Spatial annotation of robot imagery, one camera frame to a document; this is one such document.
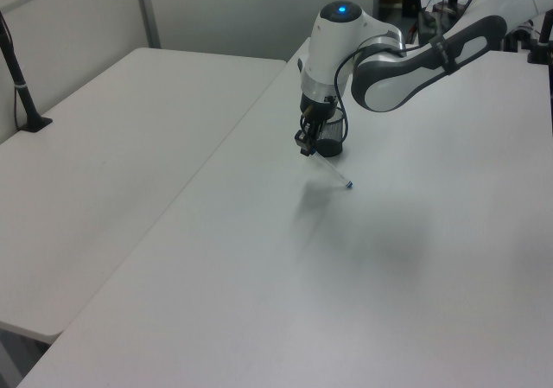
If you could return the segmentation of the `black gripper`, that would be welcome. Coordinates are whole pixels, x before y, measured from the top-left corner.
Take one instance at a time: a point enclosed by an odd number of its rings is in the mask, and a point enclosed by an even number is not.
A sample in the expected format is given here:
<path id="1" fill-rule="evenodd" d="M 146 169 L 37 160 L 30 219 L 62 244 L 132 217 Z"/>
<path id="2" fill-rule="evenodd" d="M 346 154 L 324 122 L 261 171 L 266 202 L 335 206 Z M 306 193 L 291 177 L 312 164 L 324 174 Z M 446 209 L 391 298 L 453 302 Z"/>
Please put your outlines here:
<path id="1" fill-rule="evenodd" d="M 316 102 L 305 94 L 301 97 L 300 129 L 295 134 L 296 144 L 304 156 L 310 156 L 316 150 L 316 143 L 324 130 L 324 122 L 328 121 L 335 114 L 337 98 L 327 96 L 322 102 Z"/>

